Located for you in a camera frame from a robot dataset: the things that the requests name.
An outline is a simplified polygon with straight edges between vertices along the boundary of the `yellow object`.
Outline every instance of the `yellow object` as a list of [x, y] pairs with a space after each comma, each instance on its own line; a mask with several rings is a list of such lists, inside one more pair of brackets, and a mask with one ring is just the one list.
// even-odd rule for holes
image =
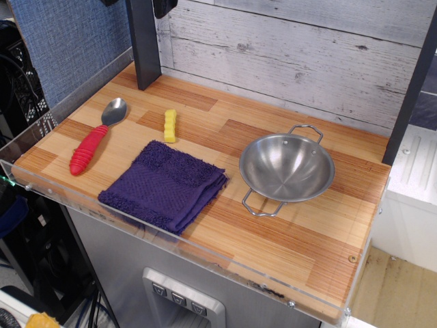
[[60, 328], [57, 321], [48, 316], [47, 313], [32, 314], [27, 321], [25, 328]]
[[168, 109], [165, 111], [164, 123], [164, 141], [176, 142], [175, 128], [176, 128], [176, 110]]

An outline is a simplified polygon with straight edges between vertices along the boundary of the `whitewashed wood backdrop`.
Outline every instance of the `whitewashed wood backdrop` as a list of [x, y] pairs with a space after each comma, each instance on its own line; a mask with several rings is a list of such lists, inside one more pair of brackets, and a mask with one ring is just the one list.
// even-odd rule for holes
[[389, 136], [437, 0], [179, 0], [164, 74]]

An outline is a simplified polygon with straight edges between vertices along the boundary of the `stainless steel bowl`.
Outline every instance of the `stainless steel bowl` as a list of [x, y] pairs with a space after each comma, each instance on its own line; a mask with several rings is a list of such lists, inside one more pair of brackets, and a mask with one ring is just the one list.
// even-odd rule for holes
[[[292, 135], [295, 128], [309, 127], [319, 133], [317, 142]], [[253, 215], [275, 216], [288, 202], [302, 202], [322, 194], [335, 175], [333, 159], [320, 145], [316, 127], [295, 125], [288, 133], [261, 137], [250, 143], [240, 157], [240, 173], [250, 186], [242, 203]], [[252, 191], [281, 202], [274, 213], [256, 213], [247, 205]]]

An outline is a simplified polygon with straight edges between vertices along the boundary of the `metal spoon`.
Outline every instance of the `metal spoon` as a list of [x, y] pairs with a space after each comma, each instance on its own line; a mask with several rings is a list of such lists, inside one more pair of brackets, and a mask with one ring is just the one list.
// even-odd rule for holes
[[74, 151], [70, 160], [70, 173], [73, 176], [77, 176], [86, 169], [109, 127], [124, 120], [127, 112], [128, 105], [121, 98], [116, 98], [107, 105], [102, 114], [102, 125], [94, 128]]

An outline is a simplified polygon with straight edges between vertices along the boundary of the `purple washcloth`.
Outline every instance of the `purple washcloth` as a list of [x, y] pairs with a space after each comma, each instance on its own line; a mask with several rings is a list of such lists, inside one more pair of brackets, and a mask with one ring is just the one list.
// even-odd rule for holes
[[227, 182], [224, 172], [154, 140], [98, 200], [180, 235]]

